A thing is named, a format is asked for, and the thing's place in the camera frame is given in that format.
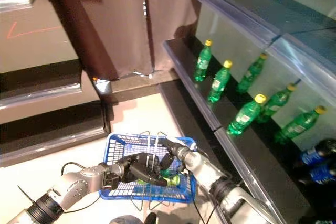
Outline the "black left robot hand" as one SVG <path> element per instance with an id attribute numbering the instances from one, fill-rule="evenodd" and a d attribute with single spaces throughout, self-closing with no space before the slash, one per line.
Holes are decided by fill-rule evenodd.
<path id="1" fill-rule="evenodd" d="M 167 181 L 160 175 L 160 171 L 168 169 L 173 161 L 171 154 L 165 154 L 160 161 L 154 154 L 136 153 L 119 159 L 114 164 L 118 169 L 113 173 L 118 174 L 123 183 L 140 179 L 152 185 L 166 187 Z"/>

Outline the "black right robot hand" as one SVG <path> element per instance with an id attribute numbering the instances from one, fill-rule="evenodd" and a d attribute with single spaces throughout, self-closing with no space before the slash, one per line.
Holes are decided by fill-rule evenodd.
<path id="1" fill-rule="evenodd" d="M 197 145 L 195 143 L 192 143 L 191 147 L 188 147 L 187 145 L 182 144 L 182 142 L 178 139 L 171 141 L 166 137 L 165 139 L 160 139 L 159 143 L 168 151 L 168 153 L 165 154 L 161 159 L 160 167 L 162 169 L 168 169 L 173 163 L 174 159 L 177 158 L 181 162 L 177 169 L 178 173 L 182 173 L 186 169 L 186 164 L 184 161 L 186 154 L 197 150 Z"/>

